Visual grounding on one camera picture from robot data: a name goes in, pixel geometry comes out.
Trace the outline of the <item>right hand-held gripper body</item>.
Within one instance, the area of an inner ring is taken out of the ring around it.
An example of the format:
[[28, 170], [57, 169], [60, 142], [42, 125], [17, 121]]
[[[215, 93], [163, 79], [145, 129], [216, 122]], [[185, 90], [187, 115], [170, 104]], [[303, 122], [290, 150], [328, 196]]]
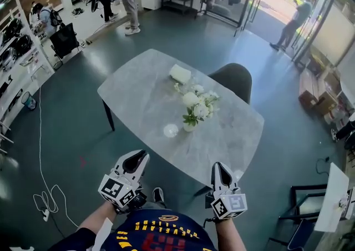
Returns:
[[214, 196], [212, 192], [205, 196], [206, 208], [212, 208], [217, 219], [233, 219], [247, 211], [246, 195], [238, 187]]

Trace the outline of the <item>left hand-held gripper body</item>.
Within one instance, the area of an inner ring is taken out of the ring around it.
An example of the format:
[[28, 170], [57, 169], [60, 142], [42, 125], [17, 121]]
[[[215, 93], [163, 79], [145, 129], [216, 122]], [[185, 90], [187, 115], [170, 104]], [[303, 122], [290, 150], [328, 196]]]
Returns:
[[117, 213], [129, 213], [146, 203], [139, 181], [120, 175], [116, 170], [105, 175], [98, 188], [99, 194], [111, 203]]

